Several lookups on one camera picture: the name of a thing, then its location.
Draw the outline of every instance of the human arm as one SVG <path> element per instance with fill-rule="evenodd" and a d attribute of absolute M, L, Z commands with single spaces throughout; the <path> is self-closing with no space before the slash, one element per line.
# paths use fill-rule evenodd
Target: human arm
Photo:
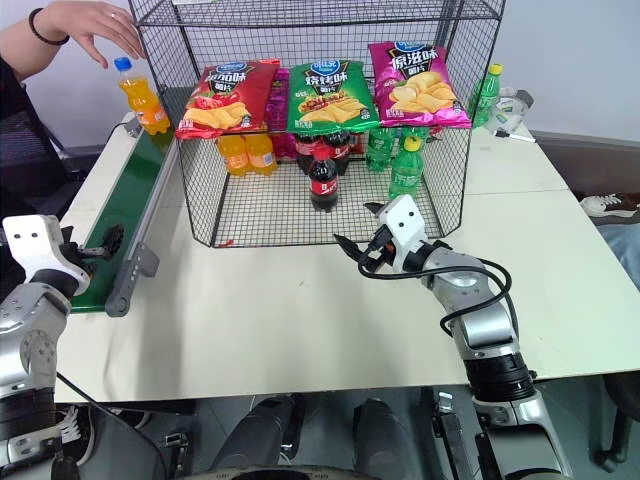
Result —
<path fill-rule="evenodd" d="M 95 35 L 111 40 L 134 59 L 144 58 L 131 14 L 105 2 L 53 2 L 35 15 L 33 25 L 47 40 L 60 41 L 69 35 L 102 68 L 107 68 L 107 60 L 95 47 Z M 36 37 L 28 19 L 0 32 L 0 55 L 19 81 L 44 70 L 59 49 Z"/>

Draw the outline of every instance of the blue bottle cap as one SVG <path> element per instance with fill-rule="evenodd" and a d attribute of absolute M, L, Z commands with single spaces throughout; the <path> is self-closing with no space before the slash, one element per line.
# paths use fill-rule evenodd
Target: blue bottle cap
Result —
<path fill-rule="evenodd" d="M 124 72 L 131 68 L 131 60 L 129 60 L 129 57 L 116 58 L 113 61 L 113 64 L 116 66 L 119 72 Z"/>

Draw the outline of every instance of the cola bottle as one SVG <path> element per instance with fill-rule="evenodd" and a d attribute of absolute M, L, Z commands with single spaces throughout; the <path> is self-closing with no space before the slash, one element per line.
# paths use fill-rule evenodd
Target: cola bottle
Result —
<path fill-rule="evenodd" d="M 323 137 L 323 141 L 331 147 L 331 159 L 336 162 L 338 175 L 344 175 L 349 165 L 351 134 L 349 132 L 330 133 Z"/>
<path fill-rule="evenodd" d="M 305 175 L 309 174 L 309 167 L 313 162 L 313 150 L 318 145 L 320 137 L 318 135 L 299 135 L 294 134 L 296 139 L 297 163 L 300 170 Z"/>
<path fill-rule="evenodd" d="M 338 201 L 338 169 L 331 159 L 332 149 L 319 143 L 309 167 L 311 203 L 316 210 L 330 212 Z"/>

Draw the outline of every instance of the pink chip bag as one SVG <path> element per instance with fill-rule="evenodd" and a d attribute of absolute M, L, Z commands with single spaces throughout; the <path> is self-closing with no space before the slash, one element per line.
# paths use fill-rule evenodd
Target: pink chip bag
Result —
<path fill-rule="evenodd" d="M 471 128 L 453 92 L 444 60 L 447 51 L 423 43 L 369 45 L 375 100 L 383 127 L 397 125 Z"/>

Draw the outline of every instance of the orange soda bottle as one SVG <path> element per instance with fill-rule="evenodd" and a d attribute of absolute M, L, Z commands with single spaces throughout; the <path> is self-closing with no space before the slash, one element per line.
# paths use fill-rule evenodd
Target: orange soda bottle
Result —
<path fill-rule="evenodd" d="M 149 88 L 146 77 L 131 70 L 131 61 L 128 57 L 116 58 L 113 63 L 122 74 L 118 84 L 127 94 L 129 108 L 138 117 L 140 125 L 149 135 L 166 133 L 170 126 L 169 117 L 156 94 Z"/>
<path fill-rule="evenodd" d="M 278 163 L 273 154 L 273 143 L 266 133 L 254 133 L 244 136 L 251 169 L 262 175 L 271 175 Z"/>
<path fill-rule="evenodd" d="M 242 135 L 224 135 L 218 138 L 218 150 L 231 175 L 244 176 L 251 170 L 247 146 Z"/>

